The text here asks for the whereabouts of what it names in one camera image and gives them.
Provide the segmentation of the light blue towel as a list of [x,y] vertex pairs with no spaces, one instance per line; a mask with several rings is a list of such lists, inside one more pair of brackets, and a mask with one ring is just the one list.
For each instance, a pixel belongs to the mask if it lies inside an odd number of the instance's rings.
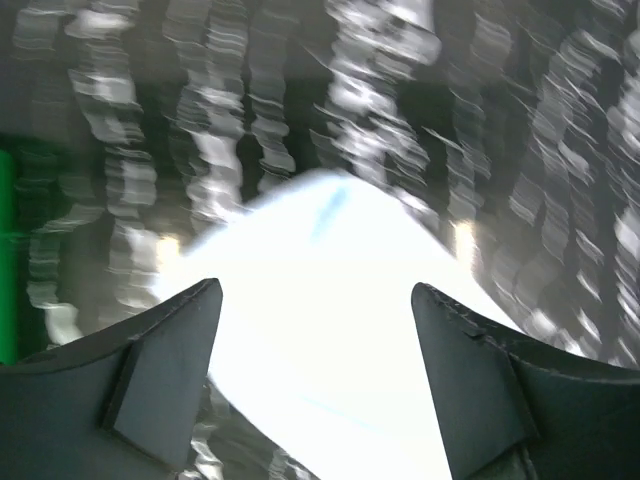
[[306,174],[204,233],[151,290],[165,300],[207,277],[223,290],[210,378],[292,458],[322,479],[450,477],[412,289],[509,317],[397,199]]

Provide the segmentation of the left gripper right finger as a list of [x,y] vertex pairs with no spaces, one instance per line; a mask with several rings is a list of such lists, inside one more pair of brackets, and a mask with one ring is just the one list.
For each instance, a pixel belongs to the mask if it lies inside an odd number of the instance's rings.
[[411,303],[453,478],[638,478],[638,371],[552,347],[427,284]]

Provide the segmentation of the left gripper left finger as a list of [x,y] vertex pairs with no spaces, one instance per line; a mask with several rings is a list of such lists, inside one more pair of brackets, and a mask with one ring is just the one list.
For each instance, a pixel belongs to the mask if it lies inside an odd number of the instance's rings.
[[206,279],[3,367],[2,477],[174,477],[188,459],[222,298]]

